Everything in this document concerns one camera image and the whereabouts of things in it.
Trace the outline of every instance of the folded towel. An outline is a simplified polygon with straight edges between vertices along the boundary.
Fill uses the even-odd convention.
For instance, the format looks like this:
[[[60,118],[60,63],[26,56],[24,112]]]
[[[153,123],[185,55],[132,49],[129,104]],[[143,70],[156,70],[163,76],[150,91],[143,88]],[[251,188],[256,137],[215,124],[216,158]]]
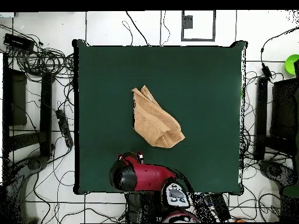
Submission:
[[[161,109],[146,86],[132,92],[134,129],[151,146],[171,148],[185,138],[179,123]]]

